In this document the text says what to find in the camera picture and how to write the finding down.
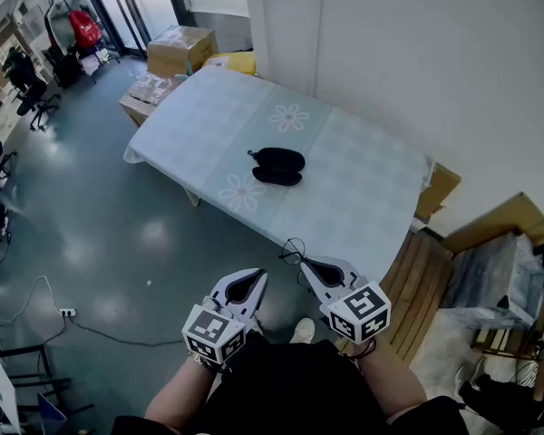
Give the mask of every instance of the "table leg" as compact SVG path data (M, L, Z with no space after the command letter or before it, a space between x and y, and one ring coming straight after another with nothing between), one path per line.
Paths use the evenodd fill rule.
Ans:
M184 187L183 189L185 190L185 193L186 193L186 195L188 196L189 201L191 201L191 204L192 204L194 207L197 207L197 206L199 205L201 199L199 199L199 197L198 197L195 193L193 193L193 192L187 190L185 187Z

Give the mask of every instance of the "glass door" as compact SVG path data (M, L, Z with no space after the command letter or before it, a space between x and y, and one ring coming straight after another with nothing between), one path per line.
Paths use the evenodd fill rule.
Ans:
M178 20L171 0L101 0L125 51L146 56L147 45Z

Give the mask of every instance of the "black shirt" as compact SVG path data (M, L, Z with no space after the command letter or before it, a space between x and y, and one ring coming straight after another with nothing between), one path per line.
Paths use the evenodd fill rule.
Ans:
M356 366L329 342L249 343L229 363L187 433L451 433L467 434L455 401L441 397L385 422ZM112 435L169 435L149 420L120 417Z

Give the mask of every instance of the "power strip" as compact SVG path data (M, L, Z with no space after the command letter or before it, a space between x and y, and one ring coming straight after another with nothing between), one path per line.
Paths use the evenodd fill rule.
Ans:
M66 317L75 317L76 316L76 309L72 308L61 308L59 310L60 315L64 315Z

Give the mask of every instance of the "red bag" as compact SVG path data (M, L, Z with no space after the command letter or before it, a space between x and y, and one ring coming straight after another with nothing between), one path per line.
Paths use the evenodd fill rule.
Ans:
M79 48L90 48L102 37L101 29L89 14L82 10L72 10L69 14L74 30L74 38Z

